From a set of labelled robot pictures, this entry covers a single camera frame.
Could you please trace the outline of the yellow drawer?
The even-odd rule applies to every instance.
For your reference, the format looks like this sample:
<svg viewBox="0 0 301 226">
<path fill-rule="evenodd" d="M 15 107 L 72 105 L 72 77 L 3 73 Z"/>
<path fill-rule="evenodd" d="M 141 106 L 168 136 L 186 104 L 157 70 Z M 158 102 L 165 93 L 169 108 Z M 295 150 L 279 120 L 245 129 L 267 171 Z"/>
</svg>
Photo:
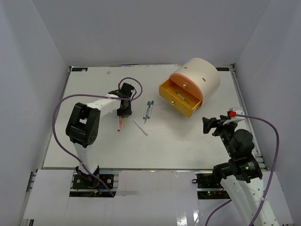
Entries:
<svg viewBox="0 0 301 226">
<path fill-rule="evenodd" d="M 180 99 L 174 92 L 173 89 L 177 90 L 184 95 L 190 95 L 192 100 L 192 105 L 187 104 L 182 99 Z M 203 101 L 198 100 L 196 97 L 185 91 L 183 88 L 175 84 L 173 81 L 168 79 L 159 87 L 159 94 L 163 97 L 171 106 L 176 108 L 182 114 L 187 117 L 191 117 L 196 110 L 198 110 Z"/>
</svg>

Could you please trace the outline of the thin green pen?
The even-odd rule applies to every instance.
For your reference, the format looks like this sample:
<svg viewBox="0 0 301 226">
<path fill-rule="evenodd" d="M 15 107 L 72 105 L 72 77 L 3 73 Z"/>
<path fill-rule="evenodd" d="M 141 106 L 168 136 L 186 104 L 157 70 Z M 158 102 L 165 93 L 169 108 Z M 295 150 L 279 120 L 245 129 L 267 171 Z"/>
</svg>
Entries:
<svg viewBox="0 0 301 226">
<path fill-rule="evenodd" d="M 173 89 L 173 92 L 184 102 L 186 102 L 189 105 L 192 105 L 192 100 L 190 95 L 184 95 L 183 93 L 178 92 L 177 90 Z"/>
</svg>

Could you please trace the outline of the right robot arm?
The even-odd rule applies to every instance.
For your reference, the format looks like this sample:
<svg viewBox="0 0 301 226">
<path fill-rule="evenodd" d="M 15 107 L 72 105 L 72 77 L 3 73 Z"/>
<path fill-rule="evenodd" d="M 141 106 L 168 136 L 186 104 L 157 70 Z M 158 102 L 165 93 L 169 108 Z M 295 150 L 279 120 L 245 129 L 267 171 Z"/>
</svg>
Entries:
<svg viewBox="0 0 301 226">
<path fill-rule="evenodd" d="M 264 184 L 262 170 L 253 155 L 253 135 L 246 129 L 237 129 L 247 117 L 241 110 L 232 110 L 219 119 L 202 119 L 203 132 L 214 129 L 212 135 L 221 138 L 230 157 L 228 162 L 214 166 L 212 181 L 228 193 L 245 226 L 277 226 L 279 222 L 266 198 L 275 167 Z"/>
</svg>

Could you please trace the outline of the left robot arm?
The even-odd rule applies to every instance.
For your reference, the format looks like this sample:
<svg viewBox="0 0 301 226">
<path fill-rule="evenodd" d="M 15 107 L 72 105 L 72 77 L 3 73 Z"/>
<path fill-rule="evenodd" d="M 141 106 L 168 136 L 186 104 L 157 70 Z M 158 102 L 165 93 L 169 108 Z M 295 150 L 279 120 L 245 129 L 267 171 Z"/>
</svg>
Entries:
<svg viewBox="0 0 301 226">
<path fill-rule="evenodd" d="M 97 139 L 100 119 L 115 110 L 119 120 L 132 115 L 131 99 L 135 94 L 134 86 L 123 83 L 118 90 L 109 92 L 107 98 L 89 104 L 75 104 L 65 132 L 81 160 L 76 172 L 86 186 L 95 188 L 100 183 L 99 166 L 91 151 Z"/>
</svg>

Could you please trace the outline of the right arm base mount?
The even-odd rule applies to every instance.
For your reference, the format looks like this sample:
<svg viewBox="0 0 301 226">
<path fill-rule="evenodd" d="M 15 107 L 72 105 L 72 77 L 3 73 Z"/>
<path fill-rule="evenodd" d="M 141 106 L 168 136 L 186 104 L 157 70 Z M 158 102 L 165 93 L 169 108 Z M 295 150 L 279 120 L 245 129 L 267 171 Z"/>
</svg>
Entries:
<svg viewBox="0 0 301 226">
<path fill-rule="evenodd" d="M 192 184 L 197 186 L 199 200 L 230 199 L 224 188 L 218 184 L 212 173 L 196 173 Z"/>
</svg>

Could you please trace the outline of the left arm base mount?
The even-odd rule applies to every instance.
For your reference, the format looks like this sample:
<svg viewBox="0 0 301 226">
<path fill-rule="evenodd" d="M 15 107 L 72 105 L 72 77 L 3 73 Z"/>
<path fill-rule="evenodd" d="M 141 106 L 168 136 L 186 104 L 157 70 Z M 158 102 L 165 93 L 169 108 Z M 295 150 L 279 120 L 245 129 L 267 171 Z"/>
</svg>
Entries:
<svg viewBox="0 0 301 226">
<path fill-rule="evenodd" d="M 98 177 L 106 184 L 113 195 L 115 195 L 118 187 L 118 175 L 105 173 L 98 175 Z M 113 197 L 99 180 L 92 179 L 92 182 L 87 181 L 77 173 L 73 175 L 69 196 L 83 198 Z"/>
</svg>

